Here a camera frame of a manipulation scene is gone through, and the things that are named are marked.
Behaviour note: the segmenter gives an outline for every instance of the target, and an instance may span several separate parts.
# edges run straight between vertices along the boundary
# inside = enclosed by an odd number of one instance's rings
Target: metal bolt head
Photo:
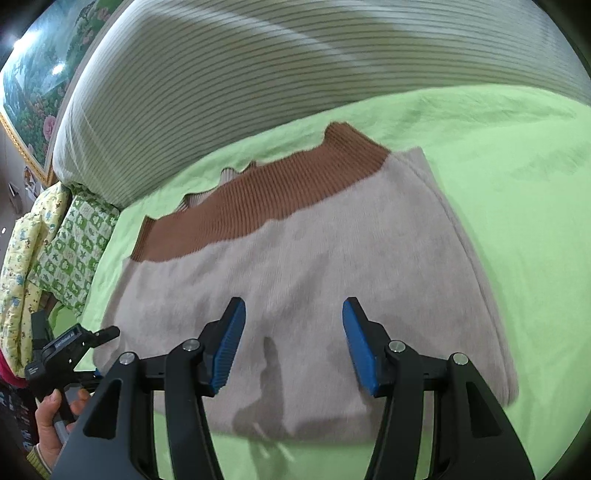
[[[401,342],[400,340],[392,340],[388,344],[388,348],[390,348],[390,350],[392,350],[394,353],[401,353],[404,352],[406,345],[404,342]]]
[[[187,352],[193,352],[194,350],[197,350],[200,346],[201,344],[199,343],[199,340],[197,340],[196,338],[190,338],[189,340],[185,340],[185,342],[183,343],[183,350],[186,350]]]
[[[125,352],[119,357],[119,363],[122,365],[129,365],[135,360],[135,353]]]
[[[458,365],[466,365],[468,363],[468,357],[463,353],[454,353],[452,358],[454,363]]]

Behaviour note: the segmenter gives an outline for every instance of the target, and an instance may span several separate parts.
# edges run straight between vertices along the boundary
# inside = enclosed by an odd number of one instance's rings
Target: pillow
[[[278,125],[377,95],[476,83],[591,103],[576,53],[530,0],[135,0],[73,86],[53,168],[127,207],[206,154]]]
[[[41,253],[29,280],[82,315],[96,267],[119,219],[119,210],[86,189],[76,189],[56,237]]]

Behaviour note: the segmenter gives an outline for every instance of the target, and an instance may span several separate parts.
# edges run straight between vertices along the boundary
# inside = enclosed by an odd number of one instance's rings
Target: sleeve cuff
[[[35,470],[43,477],[44,480],[50,480],[51,470],[45,463],[45,460],[39,453],[39,445],[35,445],[33,450],[27,455],[27,460]]]

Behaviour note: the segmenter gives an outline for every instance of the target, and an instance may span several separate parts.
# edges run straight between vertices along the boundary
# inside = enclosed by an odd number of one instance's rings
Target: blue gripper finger
[[[343,327],[349,345],[353,367],[361,386],[370,395],[378,391],[378,358],[380,352],[372,351],[364,323],[369,322],[357,298],[349,297],[343,303]]]

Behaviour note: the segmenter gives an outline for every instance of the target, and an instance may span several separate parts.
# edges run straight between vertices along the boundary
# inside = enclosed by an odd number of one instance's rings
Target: floral painting
[[[78,65],[122,0],[56,0],[0,72],[0,113],[46,176],[57,114]]]

